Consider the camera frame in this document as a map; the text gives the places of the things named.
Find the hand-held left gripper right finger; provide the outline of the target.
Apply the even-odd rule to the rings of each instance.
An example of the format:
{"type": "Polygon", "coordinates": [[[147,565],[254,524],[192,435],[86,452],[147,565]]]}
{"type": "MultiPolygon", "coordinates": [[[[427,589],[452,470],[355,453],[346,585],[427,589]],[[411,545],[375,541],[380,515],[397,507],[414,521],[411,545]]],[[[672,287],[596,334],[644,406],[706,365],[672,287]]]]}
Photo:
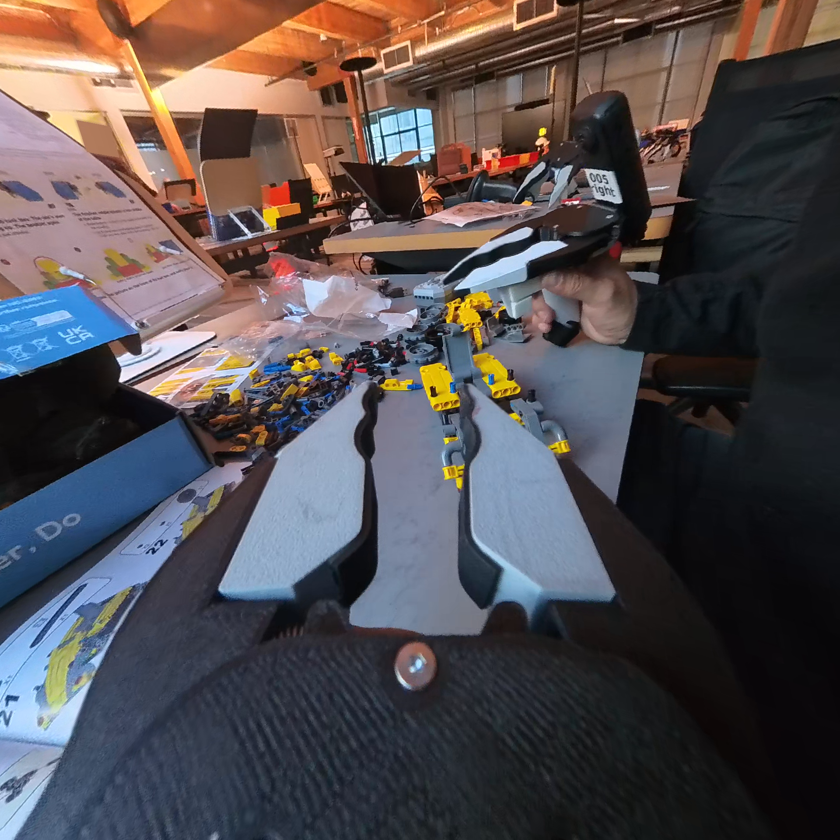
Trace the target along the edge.
{"type": "Polygon", "coordinates": [[[605,605],[616,589],[552,445],[562,426],[539,402],[503,409],[473,384],[458,387],[462,460],[458,578],[489,610],[520,606],[538,627],[556,602],[605,605]]]}

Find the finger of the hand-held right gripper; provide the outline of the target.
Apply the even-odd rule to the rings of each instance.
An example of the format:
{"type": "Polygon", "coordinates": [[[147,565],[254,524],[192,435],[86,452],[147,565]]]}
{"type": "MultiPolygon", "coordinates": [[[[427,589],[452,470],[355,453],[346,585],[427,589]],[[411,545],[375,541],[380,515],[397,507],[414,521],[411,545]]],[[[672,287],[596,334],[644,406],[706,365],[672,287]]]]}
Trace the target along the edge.
{"type": "Polygon", "coordinates": [[[455,266],[457,293],[489,291],[534,279],[575,255],[575,245],[562,239],[499,238],[476,248],[455,266]]]}
{"type": "Polygon", "coordinates": [[[515,286],[559,267],[558,225],[524,225],[476,248],[444,274],[444,284],[515,286]]]}

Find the yellow black toy vehicle model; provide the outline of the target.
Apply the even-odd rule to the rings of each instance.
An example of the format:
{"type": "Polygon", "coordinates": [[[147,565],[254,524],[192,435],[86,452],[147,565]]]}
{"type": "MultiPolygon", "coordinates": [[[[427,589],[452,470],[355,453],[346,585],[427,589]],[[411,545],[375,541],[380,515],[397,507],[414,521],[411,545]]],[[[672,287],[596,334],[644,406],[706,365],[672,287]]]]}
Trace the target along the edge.
{"type": "Polygon", "coordinates": [[[444,335],[444,362],[420,368],[422,385],[430,406],[438,414],[444,436],[442,454],[445,480],[454,481],[462,490],[465,474],[463,435],[455,415],[460,409],[460,386],[474,385],[488,396],[511,419],[543,442],[556,457],[566,456],[571,444],[564,428],[543,417],[543,405],[536,392],[523,392],[506,368],[488,352],[472,353],[472,339],[467,332],[452,331],[444,335]]]}

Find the wood edged desk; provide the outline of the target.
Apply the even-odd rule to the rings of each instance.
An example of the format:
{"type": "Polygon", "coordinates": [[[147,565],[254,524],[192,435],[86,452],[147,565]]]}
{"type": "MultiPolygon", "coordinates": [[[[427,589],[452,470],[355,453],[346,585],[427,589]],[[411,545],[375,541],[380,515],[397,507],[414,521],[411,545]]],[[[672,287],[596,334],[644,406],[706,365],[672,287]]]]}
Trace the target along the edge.
{"type": "Polygon", "coordinates": [[[330,257],[369,256],[403,271],[447,270],[470,250],[501,235],[524,219],[521,215],[492,218],[458,227],[438,222],[435,216],[415,224],[387,222],[326,238],[330,257]]]}

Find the person's right hand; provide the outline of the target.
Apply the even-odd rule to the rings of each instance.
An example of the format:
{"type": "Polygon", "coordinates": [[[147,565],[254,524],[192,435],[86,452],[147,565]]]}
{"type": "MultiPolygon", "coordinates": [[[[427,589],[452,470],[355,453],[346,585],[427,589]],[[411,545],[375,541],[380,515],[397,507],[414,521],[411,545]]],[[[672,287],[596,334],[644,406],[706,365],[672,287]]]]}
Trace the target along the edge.
{"type": "Polygon", "coordinates": [[[541,278],[541,288],[532,297],[529,333],[547,333],[556,319],[544,300],[550,292],[580,304],[581,330],[588,339],[612,346],[627,340],[637,312],[637,289],[617,259],[603,254],[582,266],[549,272],[541,278]]]}

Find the heap of yellow toy beams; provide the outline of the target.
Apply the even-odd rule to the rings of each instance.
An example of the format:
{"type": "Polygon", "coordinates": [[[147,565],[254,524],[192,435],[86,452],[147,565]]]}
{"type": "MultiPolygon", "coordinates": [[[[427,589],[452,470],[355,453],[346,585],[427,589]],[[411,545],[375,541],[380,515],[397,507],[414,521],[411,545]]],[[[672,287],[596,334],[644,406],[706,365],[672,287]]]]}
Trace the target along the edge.
{"type": "Polygon", "coordinates": [[[488,292],[472,292],[446,302],[444,320],[460,326],[470,339],[473,351],[480,352],[506,332],[498,312],[499,307],[488,292]]]}

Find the unused grey black gripper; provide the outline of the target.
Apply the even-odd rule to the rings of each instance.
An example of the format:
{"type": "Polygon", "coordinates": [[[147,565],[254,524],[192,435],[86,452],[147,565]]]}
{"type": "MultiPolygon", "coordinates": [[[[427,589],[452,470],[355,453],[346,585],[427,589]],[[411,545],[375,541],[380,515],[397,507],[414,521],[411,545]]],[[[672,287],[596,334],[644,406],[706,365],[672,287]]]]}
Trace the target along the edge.
{"type": "Polygon", "coordinates": [[[539,162],[526,175],[515,192],[511,203],[534,203],[542,185],[553,184],[549,195],[549,206],[555,207],[579,191],[578,173],[589,162],[590,153],[574,141],[561,142],[558,148],[541,157],[539,162]]]}

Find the group of grey toy wheels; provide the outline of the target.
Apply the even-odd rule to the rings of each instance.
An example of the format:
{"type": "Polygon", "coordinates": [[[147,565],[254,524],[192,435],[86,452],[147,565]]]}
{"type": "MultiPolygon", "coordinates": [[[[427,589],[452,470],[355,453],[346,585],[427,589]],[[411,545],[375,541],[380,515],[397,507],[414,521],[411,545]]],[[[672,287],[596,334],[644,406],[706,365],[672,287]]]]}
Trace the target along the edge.
{"type": "Polygon", "coordinates": [[[452,321],[452,311],[448,304],[421,308],[414,325],[397,335],[409,364],[423,366],[443,357],[445,339],[461,330],[452,321]]]}

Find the black monitor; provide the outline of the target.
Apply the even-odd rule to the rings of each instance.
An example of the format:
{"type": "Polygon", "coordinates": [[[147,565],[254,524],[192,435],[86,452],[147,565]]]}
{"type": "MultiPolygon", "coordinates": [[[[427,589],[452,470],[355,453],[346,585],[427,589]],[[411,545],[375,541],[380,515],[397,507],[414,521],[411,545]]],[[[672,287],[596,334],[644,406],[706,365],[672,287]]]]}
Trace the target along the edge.
{"type": "Polygon", "coordinates": [[[425,217],[418,173],[411,165],[350,161],[341,165],[364,195],[374,222],[415,222],[425,217]]]}

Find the paned window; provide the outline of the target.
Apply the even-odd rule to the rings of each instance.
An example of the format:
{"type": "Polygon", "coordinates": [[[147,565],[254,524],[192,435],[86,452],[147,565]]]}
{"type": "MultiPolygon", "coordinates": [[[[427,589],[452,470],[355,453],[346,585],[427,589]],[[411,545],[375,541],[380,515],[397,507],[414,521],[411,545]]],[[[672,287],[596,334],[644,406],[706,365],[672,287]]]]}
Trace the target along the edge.
{"type": "Polygon", "coordinates": [[[429,108],[383,108],[370,113],[371,136],[366,147],[371,163],[393,163],[416,151],[413,161],[430,161],[435,150],[434,112],[429,108]]]}

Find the yellow black sticker sheet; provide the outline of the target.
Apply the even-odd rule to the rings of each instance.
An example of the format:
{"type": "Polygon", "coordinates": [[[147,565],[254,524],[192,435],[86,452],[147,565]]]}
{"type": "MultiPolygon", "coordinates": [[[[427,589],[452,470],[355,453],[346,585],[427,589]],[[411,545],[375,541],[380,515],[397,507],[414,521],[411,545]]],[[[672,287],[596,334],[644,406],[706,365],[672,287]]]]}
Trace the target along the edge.
{"type": "Polygon", "coordinates": [[[209,348],[185,362],[147,393],[182,410],[226,394],[231,403],[241,402],[251,386],[259,360],[222,348],[209,348]]]}

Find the black floor lamp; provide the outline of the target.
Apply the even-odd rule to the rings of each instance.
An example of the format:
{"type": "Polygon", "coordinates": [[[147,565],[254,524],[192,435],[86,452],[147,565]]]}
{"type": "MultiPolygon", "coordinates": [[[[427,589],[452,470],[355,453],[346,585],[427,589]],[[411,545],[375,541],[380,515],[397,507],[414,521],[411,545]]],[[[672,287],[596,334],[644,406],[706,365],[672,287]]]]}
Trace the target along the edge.
{"type": "Polygon", "coordinates": [[[343,87],[353,126],[353,136],[358,162],[375,164],[375,145],[371,131],[371,121],[363,74],[373,68],[375,58],[371,56],[352,56],[342,60],[339,70],[343,74],[343,87]]]}

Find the building instruction booklet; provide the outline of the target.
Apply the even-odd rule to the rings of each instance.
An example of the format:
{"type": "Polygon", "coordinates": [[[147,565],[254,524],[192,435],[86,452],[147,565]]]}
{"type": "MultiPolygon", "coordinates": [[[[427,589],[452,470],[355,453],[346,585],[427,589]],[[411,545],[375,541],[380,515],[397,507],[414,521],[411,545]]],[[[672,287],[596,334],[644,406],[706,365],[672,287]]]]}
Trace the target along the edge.
{"type": "Polygon", "coordinates": [[[54,773],[89,685],[152,576],[243,479],[215,467],[148,513],[89,569],[2,634],[1,838],[15,838],[54,773]]]}

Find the clear acrylic sign holder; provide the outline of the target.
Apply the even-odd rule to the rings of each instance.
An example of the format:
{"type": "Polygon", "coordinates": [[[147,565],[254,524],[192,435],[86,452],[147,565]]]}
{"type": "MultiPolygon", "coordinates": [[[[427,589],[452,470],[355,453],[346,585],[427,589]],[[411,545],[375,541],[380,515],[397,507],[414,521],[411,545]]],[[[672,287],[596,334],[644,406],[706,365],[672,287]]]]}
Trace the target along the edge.
{"type": "Polygon", "coordinates": [[[253,206],[240,206],[215,214],[207,212],[213,240],[222,243],[241,238],[263,235],[270,231],[261,210],[253,206]]]}

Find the black grey upright panel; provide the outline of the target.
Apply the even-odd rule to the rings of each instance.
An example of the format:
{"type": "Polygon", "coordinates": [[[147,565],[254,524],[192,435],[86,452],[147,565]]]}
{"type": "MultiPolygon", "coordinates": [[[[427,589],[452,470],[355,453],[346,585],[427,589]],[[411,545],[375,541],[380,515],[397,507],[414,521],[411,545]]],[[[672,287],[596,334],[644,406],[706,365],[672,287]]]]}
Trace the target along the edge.
{"type": "Polygon", "coordinates": [[[261,216],[259,168],[251,155],[258,112],[206,108],[197,140],[199,172],[211,220],[253,211],[261,216]]]}

